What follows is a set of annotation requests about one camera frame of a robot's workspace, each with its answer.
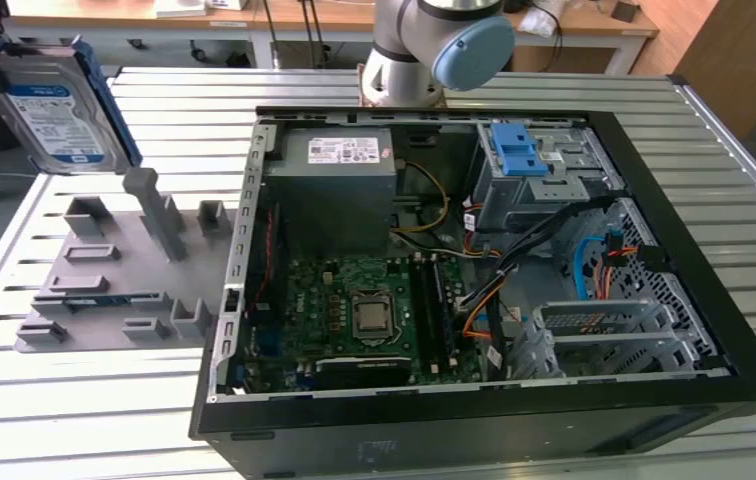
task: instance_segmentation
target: red wire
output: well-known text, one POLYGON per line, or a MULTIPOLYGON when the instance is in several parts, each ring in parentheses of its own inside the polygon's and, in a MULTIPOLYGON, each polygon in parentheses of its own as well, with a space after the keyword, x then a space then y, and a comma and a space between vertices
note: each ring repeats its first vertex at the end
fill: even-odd
POLYGON ((257 303, 259 303, 259 297, 262 292, 266 290, 266 285, 269 284, 269 278, 271 277, 271 222, 274 221, 274 217, 271 215, 271 209, 269 208, 269 227, 266 228, 266 273, 262 276, 262 283, 259 284, 259 290, 257 290, 257 296, 254 297, 254 301, 251 302, 250 308, 245 310, 245 313, 250 313, 250 311, 257 307, 257 303))

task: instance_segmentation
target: power supply label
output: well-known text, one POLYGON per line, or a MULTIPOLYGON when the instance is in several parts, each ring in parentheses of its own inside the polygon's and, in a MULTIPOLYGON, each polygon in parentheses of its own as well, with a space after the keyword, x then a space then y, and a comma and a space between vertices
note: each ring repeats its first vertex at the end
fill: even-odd
POLYGON ((378 139, 314 138, 310 140, 307 163, 379 163, 378 139))
POLYGON ((64 163, 99 163, 104 151, 87 123, 75 115, 75 99, 60 85, 14 85, 7 92, 46 152, 64 163))

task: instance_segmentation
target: hard drive label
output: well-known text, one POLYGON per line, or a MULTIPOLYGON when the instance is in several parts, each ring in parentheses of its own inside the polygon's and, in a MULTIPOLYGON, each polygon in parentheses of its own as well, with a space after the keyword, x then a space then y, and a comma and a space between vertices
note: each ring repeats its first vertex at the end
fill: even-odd
POLYGON ((14 85, 7 93, 46 152, 64 163, 99 163, 104 152, 84 121, 75 116, 75 99, 60 85, 14 85))

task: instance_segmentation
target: yellow wire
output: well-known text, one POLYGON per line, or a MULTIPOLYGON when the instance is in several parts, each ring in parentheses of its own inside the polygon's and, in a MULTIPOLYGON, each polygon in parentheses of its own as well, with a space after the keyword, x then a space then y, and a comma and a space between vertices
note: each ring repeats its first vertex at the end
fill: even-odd
POLYGON ((449 213, 449 197, 446 196, 446 190, 443 190, 443 185, 441 185, 441 182, 437 181, 437 178, 434 178, 434 175, 431 175, 431 173, 429 173, 429 171, 422 167, 422 165, 419 165, 418 163, 411 162, 411 161, 407 161, 406 163, 407 163, 407 165, 414 167, 417 170, 419 170, 426 177, 429 177, 429 180, 431 180, 431 183, 434 183, 434 186, 441 191, 441 197, 443 197, 443 209, 441 210, 441 216, 437 217, 437 220, 434 220, 430 224, 418 225, 415 227, 391 228, 390 231, 391 232, 399 232, 399 233, 425 232, 426 230, 437 227, 441 224, 441 222, 443 221, 443 219, 446 218, 446 214, 449 213))

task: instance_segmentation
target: sticker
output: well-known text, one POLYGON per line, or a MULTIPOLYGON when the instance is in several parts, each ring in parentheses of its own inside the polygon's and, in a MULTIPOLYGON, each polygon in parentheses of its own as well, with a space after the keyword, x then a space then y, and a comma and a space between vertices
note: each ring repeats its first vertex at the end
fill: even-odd
POLYGON ((559 152, 538 152, 541 160, 545 162, 563 162, 565 158, 559 152))
POLYGON ((502 355, 499 355, 499 352, 493 345, 487 347, 487 360, 490 360, 490 363, 494 364, 494 367, 502 367, 502 355))
POLYGON ((104 152, 87 123, 75 116, 75 99, 60 85, 12 85, 7 92, 46 153, 64 163, 99 163, 104 152))
POLYGON ((475 232, 475 215, 471 213, 463 214, 463 229, 475 232))
POLYGON ((246 28, 247 23, 245 22, 209 22, 210 27, 226 27, 226 28, 246 28))
POLYGON ((63 302, 66 305, 96 305, 96 300, 92 298, 71 298, 63 302))
POLYGON ((307 163, 379 163, 378 138, 314 138, 307 163))
POLYGON ((652 30, 622 30, 621 35, 652 37, 654 35, 654 32, 652 30))

